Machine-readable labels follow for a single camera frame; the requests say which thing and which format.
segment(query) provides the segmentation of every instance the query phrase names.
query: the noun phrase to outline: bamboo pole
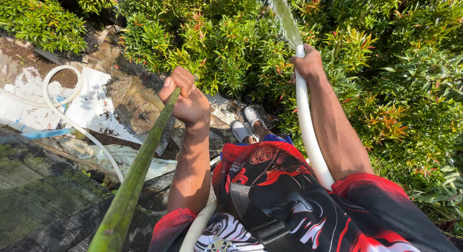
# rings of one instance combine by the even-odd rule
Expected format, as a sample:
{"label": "bamboo pole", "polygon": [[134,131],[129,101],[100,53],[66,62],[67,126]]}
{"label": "bamboo pole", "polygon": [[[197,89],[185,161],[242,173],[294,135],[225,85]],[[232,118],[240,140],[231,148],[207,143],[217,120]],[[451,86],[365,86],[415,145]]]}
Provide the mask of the bamboo pole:
{"label": "bamboo pole", "polygon": [[169,97],[153,128],[148,133],[142,147],[136,154],[124,182],[121,184],[111,206],[101,221],[100,227],[96,231],[92,243],[90,243],[87,250],[88,252],[119,252],[122,250],[146,173],[179,94],[180,88],[177,87]]}

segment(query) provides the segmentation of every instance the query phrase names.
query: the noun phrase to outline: white sneaker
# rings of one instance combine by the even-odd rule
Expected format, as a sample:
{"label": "white sneaker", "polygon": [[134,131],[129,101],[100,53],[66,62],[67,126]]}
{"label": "white sneaker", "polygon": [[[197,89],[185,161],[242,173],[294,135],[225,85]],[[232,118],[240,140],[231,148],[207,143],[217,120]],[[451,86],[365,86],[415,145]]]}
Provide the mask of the white sneaker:
{"label": "white sneaker", "polygon": [[243,139],[246,138],[246,136],[252,137],[252,135],[246,129],[245,125],[243,125],[243,123],[240,121],[235,121],[233,124],[231,124],[231,132],[240,143],[243,142]]}
{"label": "white sneaker", "polygon": [[256,130],[254,129],[254,123],[256,123],[257,121],[260,121],[262,123],[263,127],[267,128],[265,126],[265,124],[263,123],[261,117],[259,116],[259,113],[255,109],[253,109],[252,107],[245,107],[244,110],[243,110],[243,116],[245,117],[247,122],[251,125],[252,130],[254,131],[254,133],[256,135],[258,135],[258,134],[257,134]]}

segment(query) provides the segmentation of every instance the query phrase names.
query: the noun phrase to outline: t-shirt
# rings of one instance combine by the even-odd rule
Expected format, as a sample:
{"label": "t-shirt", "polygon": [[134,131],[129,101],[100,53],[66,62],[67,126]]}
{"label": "t-shirt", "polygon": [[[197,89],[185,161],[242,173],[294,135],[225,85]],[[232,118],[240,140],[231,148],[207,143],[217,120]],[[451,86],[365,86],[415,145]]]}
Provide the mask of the t-shirt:
{"label": "t-shirt", "polygon": [[[230,184],[251,186],[251,203],[286,222],[315,252],[458,251],[401,187],[356,173],[323,188],[299,151],[286,142],[225,144],[212,177],[219,201],[195,252],[267,251],[238,219]],[[179,208],[155,226],[149,251],[178,251],[196,214]]]}

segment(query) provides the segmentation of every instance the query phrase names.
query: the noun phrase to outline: soil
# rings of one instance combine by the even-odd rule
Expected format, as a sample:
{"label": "soil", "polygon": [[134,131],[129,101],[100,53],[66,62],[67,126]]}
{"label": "soil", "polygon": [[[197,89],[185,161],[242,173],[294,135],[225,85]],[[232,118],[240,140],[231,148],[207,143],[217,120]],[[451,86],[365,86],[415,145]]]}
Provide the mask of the soil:
{"label": "soil", "polygon": [[[37,53],[34,53],[32,46],[24,48],[15,43],[15,41],[8,41],[6,38],[0,36],[0,50],[1,54],[9,55],[18,62],[18,64],[25,68],[32,66],[37,68],[40,76],[45,78],[47,73],[53,68],[59,66],[47,58],[44,58]],[[65,88],[74,88],[77,84],[77,75],[71,70],[62,70],[57,72],[51,82],[57,81]]]}
{"label": "soil", "polygon": [[[122,140],[110,135],[105,135],[102,133],[97,133],[95,131],[90,131],[90,134],[92,136],[95,136],[95,138],[100,141],[103,145],[121,145],[121,146],[128,146],[130,148],[139,150],[140,147],[142,146],[141,144],[137,144],[134,142],[130,142],[127,140]],[[179,152],[178,146],[172,141],[172,139],[169,140],[169,143],[167,144],[167,148],[165,149],[164,153],[162,156],[159,156],[157,153],[154,154],[154,158],[159,158],[159,159],[164,159],[164,160],[176,160],[177,153]]]}

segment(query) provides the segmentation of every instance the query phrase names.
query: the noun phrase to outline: plastic buckle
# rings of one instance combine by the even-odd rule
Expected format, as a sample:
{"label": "plastic buckle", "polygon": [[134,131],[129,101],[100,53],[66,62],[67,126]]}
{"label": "plastic buckle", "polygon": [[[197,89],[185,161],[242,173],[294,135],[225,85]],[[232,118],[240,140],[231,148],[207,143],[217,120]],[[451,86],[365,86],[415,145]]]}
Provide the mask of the plastic buckle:
{"label": "plastic buckle", "polygon": [[285,222],[279,219],[272,219],[270,221],[250,228],[249,232],[261,244],[266,245],[290,233],[291,229]]}

